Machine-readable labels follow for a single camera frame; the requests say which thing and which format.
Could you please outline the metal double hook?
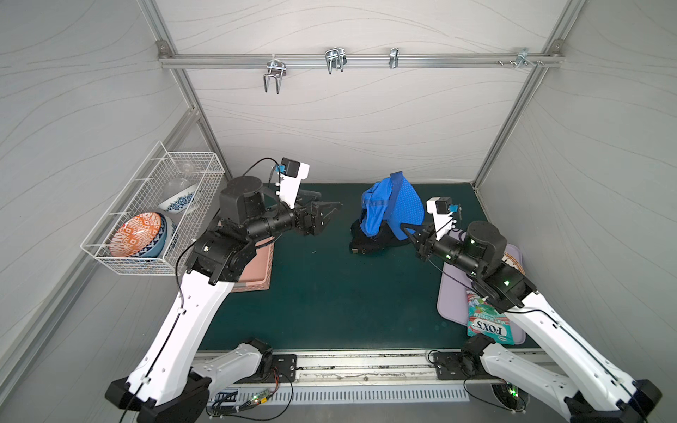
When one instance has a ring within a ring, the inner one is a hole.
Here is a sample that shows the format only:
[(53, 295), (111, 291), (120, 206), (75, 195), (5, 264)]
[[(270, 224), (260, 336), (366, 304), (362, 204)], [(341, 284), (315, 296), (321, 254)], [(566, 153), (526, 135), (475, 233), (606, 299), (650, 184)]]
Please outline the metal double hook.
[(347, 53), (345, 52), (345, 49), (337, 47), (328, 49), (324, 53), (324, 58), (328, 73), (330, 75), (335, 71), (344, 71), (344, 68), (347, 64)]
[(282, 86), (282, 80), (287, 76), (287, 65), (278, 59), (273, 59), (266, 65), (266, 74), (264, 74), (264, 91), (268, 93), (271, 84), (274, 84), (275, 93), (279, 94)]

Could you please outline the orange patterned bowl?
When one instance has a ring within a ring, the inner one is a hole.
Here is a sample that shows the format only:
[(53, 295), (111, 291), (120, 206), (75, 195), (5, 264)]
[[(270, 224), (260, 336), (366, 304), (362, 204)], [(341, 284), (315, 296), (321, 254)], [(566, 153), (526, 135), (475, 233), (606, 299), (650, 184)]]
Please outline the orange patterned bowl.
[(137, 257), (158, 240), (162, 217), (158, 213), (141, 213), (125, 222), (109, 243), (112, 257)]

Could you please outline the pink perforated plastic basket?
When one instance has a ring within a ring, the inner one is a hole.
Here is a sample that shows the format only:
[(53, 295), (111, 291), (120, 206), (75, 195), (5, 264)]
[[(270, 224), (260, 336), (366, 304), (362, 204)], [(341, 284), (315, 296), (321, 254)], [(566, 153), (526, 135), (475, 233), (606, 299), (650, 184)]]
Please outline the pink perforated plastic basket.
[(234, 282), (236, 292), (263, 290), (270, 284), (274, 237), (252, 235), (246, 226), (238, 226), (216, 215), (210, 222), (202, 252), (211, 285)]

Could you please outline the patterned plate with food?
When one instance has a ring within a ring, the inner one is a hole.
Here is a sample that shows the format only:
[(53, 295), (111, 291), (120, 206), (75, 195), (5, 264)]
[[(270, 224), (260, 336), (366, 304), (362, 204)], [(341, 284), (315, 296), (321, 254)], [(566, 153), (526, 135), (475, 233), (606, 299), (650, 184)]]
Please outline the patterned plate with food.
[(510, 266), (510, 267), (512, 267), (512, 268), (514, 268), (514, 269), (516, 269), (517, 271), (519, 271), (520, 273), (522, 273), (523, 275), (525, 275), (525, 270), (524, 270), (524, 268), (522, 267), (522, 265), (520, 264), (520, 262), (518, 261), (518, 259), (516, 259), (515, 257), (513, 257), (511, 254), (509, 254), (509, 253), (504, 253), (504, 256), (502, 257), (502, 261), (504, 262), (504, 264), (507, 264), (508, 266)]

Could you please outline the clear glass bowl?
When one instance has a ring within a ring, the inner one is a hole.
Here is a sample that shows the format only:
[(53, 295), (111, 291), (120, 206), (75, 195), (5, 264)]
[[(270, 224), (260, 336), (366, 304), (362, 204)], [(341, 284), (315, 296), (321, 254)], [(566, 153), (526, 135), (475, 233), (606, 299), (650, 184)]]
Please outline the clear glass bowl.
[(161, 195), (162, 200), (174, 197), (176, 194), (187, 190), (194, 184), (194, 181), (192, 181), (191, 178), (197, 174), (197, 167), (193, 163), (186, 161), (181, 162), (177, 165), (177, 169), (179, 174), (169, 180), (165, 185)]

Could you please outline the metal double hook middle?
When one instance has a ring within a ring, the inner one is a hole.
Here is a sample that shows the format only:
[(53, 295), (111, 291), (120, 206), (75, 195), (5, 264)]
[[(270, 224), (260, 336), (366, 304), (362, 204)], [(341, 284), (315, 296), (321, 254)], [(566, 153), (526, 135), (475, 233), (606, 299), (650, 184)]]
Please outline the metal double hook middle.
[(330, 75), (335, 71), (344, 71), (344, 68), (347, 64), (347, 53), (345, 52), (345, 49), (337, 47), (328, 49), (324, 53), (324, 58), (328, 73)]

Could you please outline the aluminium frame post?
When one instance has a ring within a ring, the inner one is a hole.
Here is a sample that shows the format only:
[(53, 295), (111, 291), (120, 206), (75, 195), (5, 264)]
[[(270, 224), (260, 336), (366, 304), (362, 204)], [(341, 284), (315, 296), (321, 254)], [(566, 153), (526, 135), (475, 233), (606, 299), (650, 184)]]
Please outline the aluminium frame post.
[[(158, 49), (158, 59), (176, 56), (176, 45), (174, 44), (169, 30), (167, 29), (167, 25), (162, 18), (157, 2), (153, 0), (140, 0), (138, 1), (138, 4), (142, 14), (146, 19), (146, 23), (150, 27), (153, 38), (155, 39)], [(173, 68), (170, 68), (169, 72), (172, 74), (176, 83), (178, 84), (183, 98), (188, 104), (189, 111), (197, 113), (197, 128), (199, 128), (203, 138), (205, 139), (208, 149), (212, 153), (216, 154), (217, 159), (225, 171), (225, 178), (228, 180), (232, 179), (233, 174), (227, 165), (226, 158), (222, 153), (222, 150), (220, 149), (213, 128), (206, 117), (206, 112), (199, 98), (197, 98), (196, 90), (190, 81), (188, 73), (186, 70)]]

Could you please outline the small metal hook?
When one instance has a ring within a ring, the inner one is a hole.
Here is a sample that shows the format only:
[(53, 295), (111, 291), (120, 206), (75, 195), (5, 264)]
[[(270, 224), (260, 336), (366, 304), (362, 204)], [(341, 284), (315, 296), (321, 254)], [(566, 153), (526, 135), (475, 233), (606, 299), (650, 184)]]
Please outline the small metal hook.
[(389, 68), (392, 70), (397, 69), (399, 60), (400, 60), (400, 49), (392, 48), (389, 54)]

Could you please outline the lilac plastic tray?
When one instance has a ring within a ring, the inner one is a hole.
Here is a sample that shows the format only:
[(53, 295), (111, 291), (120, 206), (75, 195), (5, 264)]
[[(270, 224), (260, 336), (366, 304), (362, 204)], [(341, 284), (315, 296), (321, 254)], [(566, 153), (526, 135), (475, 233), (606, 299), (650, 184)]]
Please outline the lilac plastic tray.
[[(511, 254), (518, 259), (524, 268), (524, 259), (521, 250), (513, 245), (508, 244), (505, 253)], [(469, 278), (450, 264), (444, 264), (439, 295), (437, 299), (437, 312), (445, 320), (454, 322), (462, 328), (462, 333), (466, 333), (466, 325), (468, 320), (468, 306), (465, 287), (470, 287), (471, 281)], [(516, 324), (510, 323), (515, 340), (515, 345), (523, 345), (527, 339), (527, 334)]]

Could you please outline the blue baseball cap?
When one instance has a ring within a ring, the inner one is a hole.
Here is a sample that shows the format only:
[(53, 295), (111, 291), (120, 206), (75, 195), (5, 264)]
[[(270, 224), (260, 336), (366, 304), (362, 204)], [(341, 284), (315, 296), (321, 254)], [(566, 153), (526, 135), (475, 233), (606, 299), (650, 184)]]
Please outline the blue baseball cap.
[(391, 174), (363, 192), (361, 209), (360, 229), (363, 234), (374, 238), (382, 224), (386, 223), (399, 241), (407, 239), (401, 225), (419, 226), (426, 214), (417, 191), (402, 172)]

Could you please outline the blue white patterned bowl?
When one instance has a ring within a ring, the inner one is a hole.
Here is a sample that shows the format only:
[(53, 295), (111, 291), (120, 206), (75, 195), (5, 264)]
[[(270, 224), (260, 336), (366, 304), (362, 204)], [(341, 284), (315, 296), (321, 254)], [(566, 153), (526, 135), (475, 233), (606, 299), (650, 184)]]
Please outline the blue white patterned bowl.
[(164, 213), (178, 214), (184, 212), (191, 205), (199, 185), (196, 183), (190, 187), (176, 193), (158, 205), (158, 208)]

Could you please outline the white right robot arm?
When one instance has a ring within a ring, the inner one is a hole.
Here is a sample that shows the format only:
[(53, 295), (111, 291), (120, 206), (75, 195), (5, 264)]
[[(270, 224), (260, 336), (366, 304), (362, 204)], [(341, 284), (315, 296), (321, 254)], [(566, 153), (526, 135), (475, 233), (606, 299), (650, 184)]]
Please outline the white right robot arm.
[(517, 356), (486, 335), (465, 344), (467, 368), (481, 367), (516, 385), (569, 422), (647, 421), (662, 398), (660, 389), (606, 359), (555, 312), (529, 278), (507, 265), (502, 260), (507, 241), (497, 227), (475, 221), (461, 241), (437, 236), (434, 226), (401, 228), (422, 260), (440, 257), (463, 271), (472, 289), (534, 339), (562, 373)]

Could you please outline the metal hook bracket right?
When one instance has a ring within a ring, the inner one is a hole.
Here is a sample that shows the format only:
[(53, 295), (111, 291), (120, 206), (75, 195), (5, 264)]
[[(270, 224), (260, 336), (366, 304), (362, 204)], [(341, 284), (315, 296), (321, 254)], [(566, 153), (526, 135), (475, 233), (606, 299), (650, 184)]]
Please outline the metal hook bracket right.
[(532, 60), (529, 58), (529, 49), (524, 48), (521, 49), (517, 56), (512, 59), (511, 61), (504, 62), (501, 60), (498, 60), (496, 62), (499, 66), (501, 67), (506, 67), (510, 66), (513, 69), (521, 69), (521, 68), (530, 68), (530, 69), (536, 69), (539, 67), (543, 67), (545, 63), (542, 60)]

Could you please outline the black baseball cap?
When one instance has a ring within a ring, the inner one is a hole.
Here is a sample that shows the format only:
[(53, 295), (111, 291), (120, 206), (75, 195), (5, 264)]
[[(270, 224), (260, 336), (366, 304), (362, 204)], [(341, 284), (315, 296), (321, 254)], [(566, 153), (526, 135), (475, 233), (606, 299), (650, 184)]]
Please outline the black baseball cap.
[(379, 251), (403, 247), (409, 243), (407, 240), (398, 239), (386, 221), (381, 223), (374, 236), (364, 234), (359, 220), (353, 222), (350, 231), (352, 240), (349, 243), (349, 250), (353, 254), (371, 255)]

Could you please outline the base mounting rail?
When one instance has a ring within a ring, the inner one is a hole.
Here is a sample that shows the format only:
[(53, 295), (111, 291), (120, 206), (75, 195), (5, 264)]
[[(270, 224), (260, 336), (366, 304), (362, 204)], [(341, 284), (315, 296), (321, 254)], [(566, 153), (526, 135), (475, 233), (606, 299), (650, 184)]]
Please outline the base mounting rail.
[(452, 384), (467, 378), (454, 349), (278, 351), (272, 367), (298, 386)]

